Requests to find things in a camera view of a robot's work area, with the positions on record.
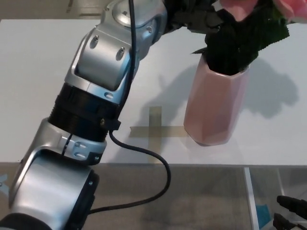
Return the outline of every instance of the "black ring segment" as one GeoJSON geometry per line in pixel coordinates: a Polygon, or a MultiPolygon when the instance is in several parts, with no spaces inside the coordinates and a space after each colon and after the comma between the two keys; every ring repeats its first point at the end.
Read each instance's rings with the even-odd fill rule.
{"type": "Polygon", "coordinates": [[[78,137],[104,142],[109,130],[101,120],[113,120],[118,105],[65,83],[48,122],[78,137]]]}
{"type": "Polygon", "coordinates": [[[99,176],[92,170],[71,212],[65,230],[81,230],[83,228],[94,203],[94,194],[98,187],[98,183],[99,176]]]}

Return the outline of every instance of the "masking tape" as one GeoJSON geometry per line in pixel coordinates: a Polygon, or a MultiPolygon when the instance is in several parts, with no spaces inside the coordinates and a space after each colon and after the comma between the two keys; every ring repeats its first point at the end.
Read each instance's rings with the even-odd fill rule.
{"type": "MultiPolygon", "coordinates": [[[[162,126],[162,107],[149,108],[149,126],[130,127],[130,138],[148,138],[148,150],[161,155],[162,138],[188,137],[183,126],[162,126]]],[[[150,163],[161,163],[158,159],[148,156],[150,163]]]]}

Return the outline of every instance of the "metal bracket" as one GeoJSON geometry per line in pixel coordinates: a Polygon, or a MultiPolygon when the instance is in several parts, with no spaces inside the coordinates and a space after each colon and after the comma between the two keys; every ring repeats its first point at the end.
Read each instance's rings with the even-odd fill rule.
{"type": "Polygon", "coordinates": [[[199,4],[192,1],[187,10],[175,13],[172,23],[178,28],[186,26],[193,33],[209,34],[218,32],[223,20],[218,16],[211,1],[199,4]]]}

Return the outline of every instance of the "floor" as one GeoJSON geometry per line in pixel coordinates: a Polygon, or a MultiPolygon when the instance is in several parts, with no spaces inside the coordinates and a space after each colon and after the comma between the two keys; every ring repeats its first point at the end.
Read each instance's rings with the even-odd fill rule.
{"type": "MultiPolygon", "coordinates": [[[[97,19],[111,0],[1,0],[1,19],[97,19]]],[[[0,164],[12,181],[16,164],[0,164]]],[[[94,207],[146,198],[164,183],[159,166],[97,166],[100,185],[94,207]]],[[[250,230],[243,169],[172,167],[169,192],[156,202],[94,214],[85,230],[250,230]]],[[[0,218],[8,213],[0,192],[0,218]]]]}

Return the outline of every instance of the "cable connector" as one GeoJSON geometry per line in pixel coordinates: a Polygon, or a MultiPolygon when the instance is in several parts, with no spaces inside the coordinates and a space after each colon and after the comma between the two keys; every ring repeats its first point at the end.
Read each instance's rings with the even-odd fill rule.
{"type": "Polygon", "coordinates": [[[111,120],[111,119],[102,118],[100,121],[100,127],[108,131],[119,130],[120,125],[121,122],[115,119],[111,120]]]}

